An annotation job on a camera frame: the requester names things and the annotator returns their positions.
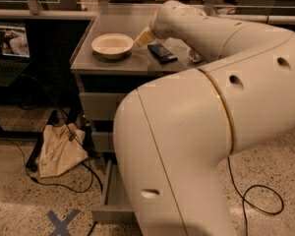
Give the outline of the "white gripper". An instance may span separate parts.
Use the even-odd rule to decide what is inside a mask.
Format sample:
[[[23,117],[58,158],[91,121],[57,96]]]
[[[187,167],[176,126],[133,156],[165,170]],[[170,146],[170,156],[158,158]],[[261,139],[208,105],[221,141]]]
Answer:
[[[143,47],[156,38],[185,39],[206,15],[204,10],[194,6],[174,0],[167,1],[153,14],[148,27],[137,36],[134,44]]]

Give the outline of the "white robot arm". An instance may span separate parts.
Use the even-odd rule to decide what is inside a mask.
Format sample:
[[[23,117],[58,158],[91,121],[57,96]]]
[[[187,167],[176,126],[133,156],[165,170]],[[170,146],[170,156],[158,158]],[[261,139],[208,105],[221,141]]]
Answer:
[[[203,66],[130,92],[114,149],[144,236],[236,236],[217,164],[295,127],[295,31],[164,3],[147,28],[178,38]]]

